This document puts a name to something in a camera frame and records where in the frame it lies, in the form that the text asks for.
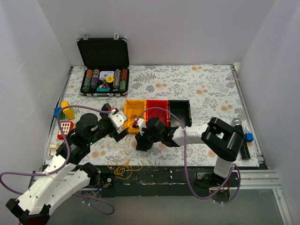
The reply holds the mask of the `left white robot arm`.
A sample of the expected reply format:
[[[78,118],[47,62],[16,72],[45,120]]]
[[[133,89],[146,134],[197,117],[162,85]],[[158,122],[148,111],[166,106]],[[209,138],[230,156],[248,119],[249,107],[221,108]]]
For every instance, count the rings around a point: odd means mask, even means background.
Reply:
[[[23,225],[45,225],[55,209],[86,186],[96,187],[100,171],[91,163],[79,165],[90,153],[90,146],[106,136],[120,141],[128,130],[119,131],[127,117],[106,103],[99,115],[85,113],[77,121],[64,142],[56,150],[52,161],[36,181],[18,198],[10,199],[6,207]]]

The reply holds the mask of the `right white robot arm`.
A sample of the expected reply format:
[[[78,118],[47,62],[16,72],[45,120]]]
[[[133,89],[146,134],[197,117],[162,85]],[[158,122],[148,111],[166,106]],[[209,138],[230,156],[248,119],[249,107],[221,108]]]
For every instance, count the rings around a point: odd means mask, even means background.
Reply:
[[[184,144],[206,144],[216,155],[217,161],[212,174],[213,183],[223,186],[229,181],[229,172],[244,141],[242,131],[213,117],[207,125],[197,127],[167,127],[157,117],[147,122],[135,119],[133,127],[139,130],[135,135],[137,150],[147,151],[161,142],[167,147]]]

